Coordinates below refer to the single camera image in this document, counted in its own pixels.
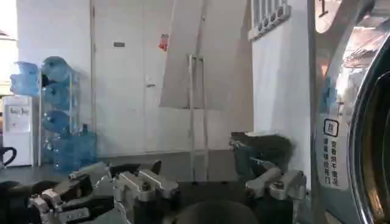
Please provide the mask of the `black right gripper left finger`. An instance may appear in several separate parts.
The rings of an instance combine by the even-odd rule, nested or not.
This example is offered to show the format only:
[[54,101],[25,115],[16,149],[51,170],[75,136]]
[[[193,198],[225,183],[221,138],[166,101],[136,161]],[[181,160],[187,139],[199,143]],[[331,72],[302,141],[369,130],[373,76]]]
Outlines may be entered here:
[[161,198],[170,200],[179,192],[179,184],[159,175],[160,169],[161,161],[112,167],[114,208],[123,223],[135,223],[137,203],[149,205]]

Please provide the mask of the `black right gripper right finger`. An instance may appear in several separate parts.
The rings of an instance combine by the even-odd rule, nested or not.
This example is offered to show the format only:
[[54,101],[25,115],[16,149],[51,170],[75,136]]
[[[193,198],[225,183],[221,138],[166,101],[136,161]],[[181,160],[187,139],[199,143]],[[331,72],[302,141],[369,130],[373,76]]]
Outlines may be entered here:
[[282,173],[281,168],[270,161],[253,159],[256,165],[266,169],[265,173],[245,182],[255,198],[264,196],[266,189],[276,200],[303,200],[306,196],[307,177],[301,170],[290,170]]

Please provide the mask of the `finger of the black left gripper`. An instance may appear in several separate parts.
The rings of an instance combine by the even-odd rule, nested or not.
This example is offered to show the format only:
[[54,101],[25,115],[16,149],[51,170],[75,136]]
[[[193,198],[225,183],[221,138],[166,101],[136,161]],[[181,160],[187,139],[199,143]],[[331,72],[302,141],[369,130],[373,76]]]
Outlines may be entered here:
[[81,167],[77,171],[73,171],[68,175],[69,180],[76,180],[84,175],[104,174],[107,175],[112,181],[119,180],[119,174],[124,172],[134,173],[140,168],[141,164],[120,164],[112,165],[104,162],[98,162],[89,166]]
[[113,208],[113,196],[92,195],[65,203],[56,217],[60,223],[83,223],[95,220]]

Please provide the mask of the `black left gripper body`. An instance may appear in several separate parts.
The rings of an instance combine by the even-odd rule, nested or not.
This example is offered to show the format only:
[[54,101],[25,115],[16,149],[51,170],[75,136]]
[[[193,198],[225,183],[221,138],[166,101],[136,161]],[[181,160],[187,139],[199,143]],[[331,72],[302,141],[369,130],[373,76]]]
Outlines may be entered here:
[[60,182],[53,190],[59,194],[62,201],[71,201],[91,195],[93,186],[90,176],[82,175],[76,179],[67,179]]

